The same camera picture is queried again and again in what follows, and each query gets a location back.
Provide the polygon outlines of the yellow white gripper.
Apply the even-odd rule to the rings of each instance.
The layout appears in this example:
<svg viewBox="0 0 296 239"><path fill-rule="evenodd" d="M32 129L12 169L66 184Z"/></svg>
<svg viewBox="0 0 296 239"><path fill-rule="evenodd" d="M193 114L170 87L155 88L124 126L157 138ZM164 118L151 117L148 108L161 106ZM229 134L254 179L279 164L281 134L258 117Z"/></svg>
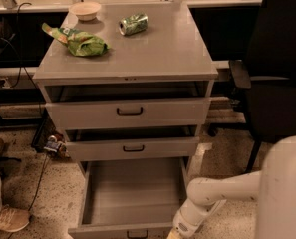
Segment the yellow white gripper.
<svg viewBox="0 0 296 239"><path fill-rule="evenodd" d="M166 239L181 239L179 233L176 230L171 229Z"/></svg>

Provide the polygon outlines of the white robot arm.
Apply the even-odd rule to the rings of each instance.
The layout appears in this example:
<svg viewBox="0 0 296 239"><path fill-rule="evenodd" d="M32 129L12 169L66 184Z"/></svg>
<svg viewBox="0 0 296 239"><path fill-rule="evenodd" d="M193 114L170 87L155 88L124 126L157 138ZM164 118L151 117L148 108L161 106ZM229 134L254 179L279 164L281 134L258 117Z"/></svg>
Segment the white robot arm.
<svg viewBox="0 0 296 239"><path fill-rule="evenodd" d="M274 144L259 171L193 179L166 239L192 237L228 200L258 202L255 239L296 239L296 136Z"/></svg>

